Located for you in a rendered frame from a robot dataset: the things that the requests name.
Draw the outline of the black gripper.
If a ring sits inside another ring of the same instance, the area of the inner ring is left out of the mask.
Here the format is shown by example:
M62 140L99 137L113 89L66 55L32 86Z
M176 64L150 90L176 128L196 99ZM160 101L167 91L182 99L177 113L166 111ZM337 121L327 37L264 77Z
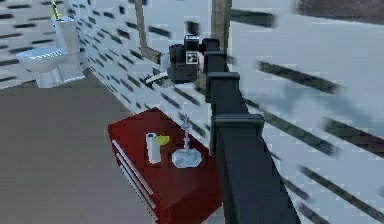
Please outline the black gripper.
M187 51L183 44L174 44L169 47L170 65L167 72L161 72L145 79L146 85L151 85L162 78L170 78L175 84L192 83L197 80L199 68L198 52Z

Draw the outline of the brown framed mirror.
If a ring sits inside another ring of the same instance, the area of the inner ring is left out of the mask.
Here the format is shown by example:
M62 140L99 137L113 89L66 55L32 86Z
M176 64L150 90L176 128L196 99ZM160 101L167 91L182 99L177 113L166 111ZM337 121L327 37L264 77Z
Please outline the brown framed mirror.
M196 81L202 74L229 70L227 48L232 0L154 0L155 10L149 8L148 2L133 0L139 49L144 58L159 66L154 75L167 72L169 47L174 44L198 52ZM160 80L176 85L169 77Z

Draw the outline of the grey metal faucet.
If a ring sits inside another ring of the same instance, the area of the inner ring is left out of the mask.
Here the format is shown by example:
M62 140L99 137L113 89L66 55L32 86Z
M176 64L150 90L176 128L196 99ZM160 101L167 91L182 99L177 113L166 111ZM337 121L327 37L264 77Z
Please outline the grey metal faucet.
M187 114L183 116L183 124L181 125L181 129L184 131L184 148L189 148L189 142L190 142L190 129L192 128L192 125L189 123L189 117Z

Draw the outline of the white oval sink basin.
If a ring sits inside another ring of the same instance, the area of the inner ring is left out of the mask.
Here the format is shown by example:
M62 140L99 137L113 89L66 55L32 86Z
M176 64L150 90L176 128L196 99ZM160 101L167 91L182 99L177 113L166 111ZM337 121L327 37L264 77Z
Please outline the white oval sink basin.
M196 149L177 149L172 154L172 162L177 168L195 168L202 162L202 156Z

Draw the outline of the red vanity cabinet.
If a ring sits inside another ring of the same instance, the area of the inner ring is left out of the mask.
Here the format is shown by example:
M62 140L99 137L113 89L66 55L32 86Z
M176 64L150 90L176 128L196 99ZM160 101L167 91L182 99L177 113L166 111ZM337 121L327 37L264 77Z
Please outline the red vanity cabinet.
M135 188L156 224L202 224L222 205L216 161L197 139L190 146L201 153L195 168L177 168L172 153L183 146L180 125L157 108L108 126L116 162ZM146 135L168 136L161 161L148 161Z

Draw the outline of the white toilet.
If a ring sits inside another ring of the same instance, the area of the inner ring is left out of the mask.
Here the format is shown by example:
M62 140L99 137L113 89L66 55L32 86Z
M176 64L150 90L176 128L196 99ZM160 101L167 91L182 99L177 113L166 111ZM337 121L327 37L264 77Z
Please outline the white toilet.
M75 20L63 16L51 21L57 47L35 48L16 54L18 61L35 75L39 88L54 88L85 78L79 61L80 41Z

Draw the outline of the green toilet brush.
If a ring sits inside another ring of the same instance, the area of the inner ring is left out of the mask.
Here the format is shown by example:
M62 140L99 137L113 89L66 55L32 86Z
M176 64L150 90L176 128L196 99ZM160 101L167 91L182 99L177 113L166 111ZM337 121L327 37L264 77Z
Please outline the green toilet brush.
M55 0L50 0L50 2L51 2L52 11L53 11L53 18L55 18L56 20L60 20L61 18L59 16L59 13L57 10L57 4Z

